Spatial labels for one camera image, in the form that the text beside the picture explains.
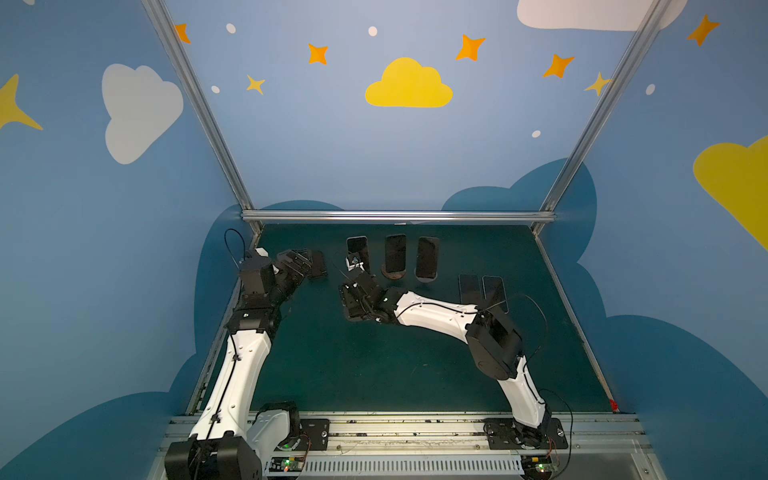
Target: yellow star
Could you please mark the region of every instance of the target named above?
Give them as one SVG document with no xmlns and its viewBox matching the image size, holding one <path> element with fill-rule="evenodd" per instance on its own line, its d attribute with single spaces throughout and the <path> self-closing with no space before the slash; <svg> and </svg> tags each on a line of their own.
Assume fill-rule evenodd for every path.
<svg viewBox="0 0 768 480">
<path fill-rule="evenodd" d="M 29 115 L 16 105 L 16 88 L 18 88 L 18 75 L 12 76 L 8 83 L 3 88 L 0 88 L 0 128 L 3 128 L 5 124 L 9 124 L 12 121 L 17 121 L 28 127 L 42 130 L 43 127 L 38 125 L 36 121 L 32 120 Z"/>
<path fill-rule="evenodd" d="M 250 75 L 248 75 L 248 80 L 250 80 L 250 85 L 248 85 L 246 90 L 258 90 L 260 94 L 264 95 L 264 92 L 261 91 L 261 84 L 264 83 L 264 80 L 255 81 L 250 77 Z"/>
<path fill-rule="evenodd" d="M 584 91 L 587 90 L 594 90 L 598 93 L 598 97 L 600 96 L 600 93 L 603 91 L 603 87 L 608 84 L 608 82 L 611 81 L 611 79 L 603 80 L 603 74 L 601 72 L 598 72 L 598 79 L 590 85 L 589 87 L 586 87 Z"/>
</svg>

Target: smartphone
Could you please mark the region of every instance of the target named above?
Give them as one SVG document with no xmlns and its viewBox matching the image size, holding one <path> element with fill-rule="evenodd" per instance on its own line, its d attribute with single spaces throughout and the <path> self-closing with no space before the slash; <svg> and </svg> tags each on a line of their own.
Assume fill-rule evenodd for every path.
<svg viewBox="0 0 768 480">
<path fill-rule="evenodd" d="M 504 290 L 504 279 L 500 276 L 484 276 L 482 277 L 482 289 L 485 293 L 485 308 L 498 303 L 502 312 L 509 313 L 507 292 Z"/>
<path fill-rule="evenodd" d="M 405 273 L 405 235 L 389 235 L 384 239 L 384 270 L 385 273 Z"/>
<path fill-rule="evenodd" d="M 371 256 L 368 252 L 368 237 L 350 237 L 346 239 L 346 253 L 357 253 L 362 260 L 362 269 L 371 272 Z"/>
<path fill-rule="evenodd" d="M 440 239 L 420 237 L 416 251 L 416 279 L 427 283 L 437 278 L 437 260 L 440 254 Z"/>
<path fill-rule="evenodd" d="M 482 303 L 482 290 L 480 290 L 480 277 L 477 275 L 462 274 L 458 276 L 458 297 L 463 305 L 480 305 Z"/>
</svg>

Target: black cable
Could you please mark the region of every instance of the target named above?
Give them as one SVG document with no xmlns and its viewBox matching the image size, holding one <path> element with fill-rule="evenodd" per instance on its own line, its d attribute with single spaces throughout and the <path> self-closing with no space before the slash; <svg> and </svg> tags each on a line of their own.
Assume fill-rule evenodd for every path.
<svg viewBox="0 0 768 480">
<path fill-rule="evenodd" d="M 526 295 L 525 293 L 516 293 L 512 296 L 512 298 L 515 298 L 516 296 L 524 296 L 528 300 L 532 301 L 534 305 L 536 305 L 536 308 L 538 308 L 538 312 L 541 314 L 541 318 L 544 319 L 544 337 L 541 339 L 541 343 L 538 344 L 536 347 L 536 350 L 531 354 L 531 356 L 526 356 L 525 358 L 528 359 L 527 362 L 525 362 L 525 366 L 528 366 L 528 362 L 531 361 L 531 359 L 538 353 L 538 351 L 544 346 L 544 344 L 547 342 L 547 338 L 549 336 L 549 322 L 547 321 L 547 316 L 544 314 L 544 311 L 541 310 L 541 307 L 536 303 L 536 300 L 533 300 L 530 296 Z"/>
<path fill-rule="evenodd" d="M 550 478 L 550 480 L 554 480 L 560 475 L 563 475 L 563 472 L 565 472 L 565 469 L 568 468 L 568 464 L 571 463 L 571 449 L 574 446 L 574 411 L 571 410 L 571 406 L 568 405 L 568 402 L 563 400 L 563 397 L 559 396 L 555 392 L 552 392 L 550 389 L 541 389 L 539 390 L 539 392 L 550 392 L 552 395 L 558 397 L 560 401 L 565 404 L 565 407 L 568 409 L 568 412 L 571 414 L 571 431 L 568 433 L 568 460 L 565 462 L 565 467 L 563 467 L 563 469 L 559 471 L 557 475 Z"/>
<path fill-rule="evenodd" d="M 507 301 L 507 300 L 502 300 L 501 302 L 498 302 L 498 303 L 494 303 L 493 305 L 491 305 L 491 306 L 490 306 L 490 307 L 488 307 L 488 308 L 484 308 L 484 309 L 477 309 L 477 310 L 475 310 L 474 312 L 465 312 L 464 310 L 457 310 L 457 309 L 451 308 L 450 306 L 445 306 L 445 305 L 443 305 L 443 304 L 441 304 L 441 303 L 434 303 L 434 302 L 420 302 L 420 303 L 413 303 L 413 304 L 411 304 L 411 305 L 408 305 L 408 306 L 407 306 L 405 309 L 403 309 L 403 311 L 402 311 L 402 312 L 398 313 L 398 314 L 397 314 L 397 316 L 396 316 L 395 318 L 397 318 L 397 319 L 398 319 L 398 318 L 400 318 L 400 316 L 401 316 L 403 313 L 405 313 L 405 312 L 406 312 L 406 310 L 408 310 L 408 309 L 410 309 L 410 308 L 413 308 L 414 306 L 421 306 L 421 305 L 435 305 L 435 306 L 440 306 L 440 307 L 442 307 L 442 308 L 444 308 L 444 309 L 446 309 L 446 310 L 451 310 L 452 312 L 456 312 L 456 313 L 464 313 L 465 315 L 474 315 L 474 314 L 476 314 L 476 313 L 487 312 L 488 310 L 492 309 L 493 307 L 495 307 L 495 306 L 498 306 L 498 305 L 501 305 L 502 303 L 504 303 L 504 302 L 506 302 L 506 301 Z"/>
<path fill-rule="evenodd" d="M 208 437 L 210 437 L 210 433 L 214 430 L 214 425 L 216 425 L 220 421 L 219 413 L 221 412 L 221 404 L 223 403 L 224 395 L 227 393 L 227 389 L 230 386 L 230 381 L 232 380 L 232 375 L 235 373 L 235 367 L 237 366 L 237 360 L 240 359 L 240 356 L 237 355 L 237 345 L 235 345 L 235 339 L 234 339 L 234 337 L 231 334 L 230 334 L 230 340 L 232 340 L 232 349 L 234 351 L 234 354 L 233 354 L 233 357 L 232 357 L 233 360 L 234 360 L 234 364 L 232 365 L 232 369 L 230 370 L 230 376 L 229 376 L 229 378 L 227 378 L 227 383 L 224 384 L 224 390 L 221 393 L 221 398 L 219 399 L 219 405 L 216 407 L 216 412 L 214 413 L 214 416 L 211 417 L 210 428 L 208 429 L 208 434 L 205 435 L 205 439 L 206 440 L 208 440 Z"/>
<path fill-rule="evenodd" d="M 237 260 L 235 260 L 235 256 L 234 256 L 234 254 L 232 254 L 232 250 L 230 249 L 230 245 L 227 242 L 227 232 L 230 231 L 230 230 L 232 230 L 234 233 L 237 233 L 237 236 L 240 237 L 240 241 L 243 242 L 243 259 L 244 260 L 245 260 L 245 253 L 247 252 L 247 250 L 245 249 L 245 239 L 243 238 L 243 235 L 240 232 L 238 232 L 237 230 L 235 230 L 233 228 L 227 228 L 224 231 L 224 245 L 227 246 L 227 252 L 230 253 L 230 257 L 232 257 L 232 261 L 235 262 L 235 266 L 239 270 L 240 269 L 240 264 L 237 262 Z"/>
<path fill-rule="evenodd" d="M 408 310 L 410 310 L 410 309 L 411 309 L 411 308 L 413 308 L 414 306 L 421 306 L 421 305 L 435 305 L 435 306 L 440 306 L 441 308 L 444 308 L 444 309 L 446 309 L 446 310 L 451 310 L 452 312 L 456 312 L 456 313 L 466 313 L 466 314 L 477 313 L 477 312 L 464 312 L 464 311 L 461 311 L 461 310 L 457 310 L 457 309 L 451 308 L 450 306 L 445 306 L 445 305 L 442 305 L 442 304 L 440 304 L 440 303 L 434 303 L 434 302 L 421 302 L 421 303 L 412 303 L 411 305 L 408 305 L 408 306 L 407 306 L 405 309 L 403 309 L 403 311 L 402 311 L 402 312 L 398 313 L 398 314 L 395 316 L 395 318 L 396 318 L 396 319 L 398 319 L 398 318 L 400 318 L 400 316 L 401 316 L 403 313 L 407 312 Z"/>
</svg>

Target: black mounting plate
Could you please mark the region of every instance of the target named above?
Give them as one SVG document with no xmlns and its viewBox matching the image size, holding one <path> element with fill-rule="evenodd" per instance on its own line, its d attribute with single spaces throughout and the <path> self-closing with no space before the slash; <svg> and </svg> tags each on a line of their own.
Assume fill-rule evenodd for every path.
<svg viewBox="0 0 768 480">
<path fill-rule="evenodd" d="M 312 442 L 311 452 L 328 449 L 328 427 L 330 425 L 328 419 L 300 419 L 299 424 L 301 431 L 299 442 L 290 450 L 275 449 L 275 453 L 279 452 L 285 456 L 291 452 L 306 452 L 307 437 Z"/>
<path fill-rule="evenodd" d="M 488 437 L 488 447 L 491 450 L 522 450 L 521 444 L 515 442 L 514 419 L 484 419 L 483 431 Z M 551 418 L 547 428 L 547 437 L 554 442 L 555 449 L 567 449 L 566 431 L 560 420 Z M 549 450 L 549 440 L 544 438 L 538 446 L 540 450 Z"/>
</svg>

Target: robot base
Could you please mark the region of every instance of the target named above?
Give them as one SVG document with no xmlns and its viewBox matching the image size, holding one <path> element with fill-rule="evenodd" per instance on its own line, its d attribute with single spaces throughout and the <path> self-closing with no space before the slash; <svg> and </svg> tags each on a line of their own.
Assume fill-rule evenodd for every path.
<svg viewBox="0 0 768 480">
<path fill-rule="evenodd" d="M 515 419 L 485 419 L 483 430 L 488 436 L 488 447 L 491 450 L 549 450 L 550 439 L 553 449 L 568 448 L 560 420 L 550 417 L 541 426 L 545 427 L 543 431 L 520 425 Z"/>
</svg>

